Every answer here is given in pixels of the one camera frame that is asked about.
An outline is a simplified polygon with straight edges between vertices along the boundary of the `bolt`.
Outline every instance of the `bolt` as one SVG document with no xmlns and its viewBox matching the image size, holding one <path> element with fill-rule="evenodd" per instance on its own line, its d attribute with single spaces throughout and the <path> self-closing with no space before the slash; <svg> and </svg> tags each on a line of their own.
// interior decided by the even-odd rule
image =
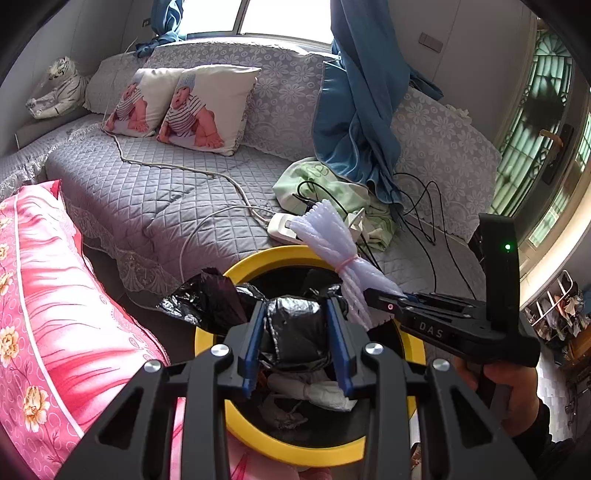
<svg viewBox="0 0 591 480">
<path fill-rule="evenodd" d="M 155 374 L 161 368 L 162 364 L 158 360 L 148 360 L 146 363 L 144 363 L 144 370 L 146 370 L 149 374 Z"/>
<path fill-rule="evenodd" d="M 443 358 L 436 358 L 435 360 L 433 360 L 433 368 L 435 370 L 439 370 L 440 372 L 447 372 L 449 370 L 449 367 L 449 362 Z"/>
<path fill-rule="evenodd" d="M 214 345 L 210 351 L 213 356 L 226 356 L 230 353 L 230 347 L 223 343 L 218 343 L 217 345 Z"/>
<path fill-rule="evenodd" d="M 384 347 L 380 343 L 371 342 L 365 345 L 365 351 L 370 355 L 379 355 L 384 351 Z"/>
</svg>

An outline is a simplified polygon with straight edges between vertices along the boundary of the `blue curtain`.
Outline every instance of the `blue curtain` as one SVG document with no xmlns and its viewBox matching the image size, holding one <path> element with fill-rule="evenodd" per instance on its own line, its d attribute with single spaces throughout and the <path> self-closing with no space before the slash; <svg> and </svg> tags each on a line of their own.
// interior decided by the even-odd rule
<svg viewBox="0 0 591 480">
<path fill-rule="evenodd" d="M 408 66 L 396 40 L 388 0 L 331 0 L 335 61 L 327 62 L 313 125 L 317 158 L 335 174 L 367 186 L 384 203 L 401 203 L 392 172 L 400 144 L 392 116 L 414 85 L 441 91 Z"/>
<path fill-rule="evenodd" d="M 139 58 L 149 57 L 159 45 L 185 40 L 185 35 L 178 34 L 182 19 L 183 0 L 154 0 L 151 24 L 158 37 L 147 43 L 138 43 L 135 54 Z"/>
</svg>

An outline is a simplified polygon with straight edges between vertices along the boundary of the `wall switch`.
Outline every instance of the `wall switch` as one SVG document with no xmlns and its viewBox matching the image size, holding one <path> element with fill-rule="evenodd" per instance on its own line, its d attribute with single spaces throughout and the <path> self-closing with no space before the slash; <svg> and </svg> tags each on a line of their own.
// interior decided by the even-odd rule
<svg viewBox="0 0 591 480">
<path fill-rule="evenodd" d="M 431 50 L 436 51 L 437 53 L 441 53 L 441 51 L 443 50 L 443 42 L 427 35 L 426 33 L 421 33 L 421 36 L 419 37 L 418 42 L 421 45 L 425 45 L 426 47 L 430 48 Z"/>
</svg>

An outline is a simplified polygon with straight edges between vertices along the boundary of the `pink bedding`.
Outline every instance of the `pink bedding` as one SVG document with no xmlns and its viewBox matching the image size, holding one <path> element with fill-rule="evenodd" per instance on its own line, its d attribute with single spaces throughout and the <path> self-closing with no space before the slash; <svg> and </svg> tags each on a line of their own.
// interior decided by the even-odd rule
<svg viewBox="0 0 591 480">
<path fill-rule="evenodd" d="M 51 480 L 146 360 L 170 362 L 95 279 L 58 181 L 22 187 L 0 204 L 0 306 L 0 423 L 37 476 Z M 180 477 L 183 410 L 181 399 L 172 479 Z M 230 436 L 228 449 L 232 480 L 300 478 Z"/>
</svg>

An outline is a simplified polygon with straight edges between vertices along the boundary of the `yellow trash can rim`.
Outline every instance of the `yellow trash can rim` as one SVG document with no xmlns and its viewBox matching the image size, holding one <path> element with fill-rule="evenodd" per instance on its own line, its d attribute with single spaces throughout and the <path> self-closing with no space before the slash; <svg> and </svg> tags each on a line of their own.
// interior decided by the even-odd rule
<svg viewBox="0 0 591 480">
<path fill-rule="evenodd" d="M 316 267 L 334 270 L 305 245 L 287 245 L 263 250 L 235 264 L 226 272 L 235 284 L 245 283 L 271 270 L 282 267 Z M 425 350 L 421 340 L 400 331 L 406 360 L 425 364 Z M 195 354 L 213 345 L 213 335 L 197 328 Z M 414 397 L 408 397 L 408 416 L 414 414 L 417 405 Z M 365 437 L 353 442 L 329 448 L 308 448 L 277 440 L 252 425 L 231 401 L 226 400 L 226 426 L 242 443 L 253 450 L 280 462 L 291 465 L 328 467 L 344 465 L 363 459 Z"/>
</svg>

